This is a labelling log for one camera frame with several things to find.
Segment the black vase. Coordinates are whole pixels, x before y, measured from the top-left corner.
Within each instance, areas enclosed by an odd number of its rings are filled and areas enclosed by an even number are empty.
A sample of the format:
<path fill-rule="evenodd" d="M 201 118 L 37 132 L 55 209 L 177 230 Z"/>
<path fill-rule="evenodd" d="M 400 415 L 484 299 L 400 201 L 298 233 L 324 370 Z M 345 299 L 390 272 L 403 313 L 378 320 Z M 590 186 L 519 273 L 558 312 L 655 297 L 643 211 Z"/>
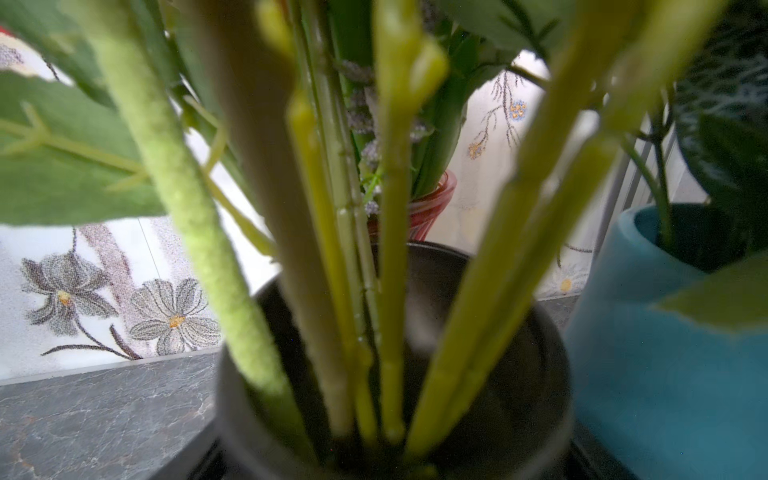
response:
<path fill-rule="evenodd" d="M 317 459 L 303 459 L 267 424 L 228 354 L 216 380 L 216 433 L 231 479 L 558 479 L 574 414 L 565 347 L 549 315 L 533 307 L 470 409 L 421 469 L 360 448 L 330 452 L 323 403 L 276 280 L 256 294 L 275 335 Z"/>

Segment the yellow poppy flower stem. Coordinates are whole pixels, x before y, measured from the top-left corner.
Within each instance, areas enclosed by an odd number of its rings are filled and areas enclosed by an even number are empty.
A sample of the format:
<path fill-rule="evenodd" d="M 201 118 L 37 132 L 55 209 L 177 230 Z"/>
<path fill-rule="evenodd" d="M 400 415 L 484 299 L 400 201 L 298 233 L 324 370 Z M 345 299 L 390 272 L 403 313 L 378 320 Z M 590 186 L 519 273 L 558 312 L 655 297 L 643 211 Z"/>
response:
<path fill-rule="evenodd" d="M 206 178 L 186 145 L 133 9 L 127 1 L 64 1 L 60 8 L 77 23 L 94 52 L 220 322 L 230 359 L 255 393 L 264 421 L 295 453 L 315 460 L 266 318 L 249 295 Z"/>

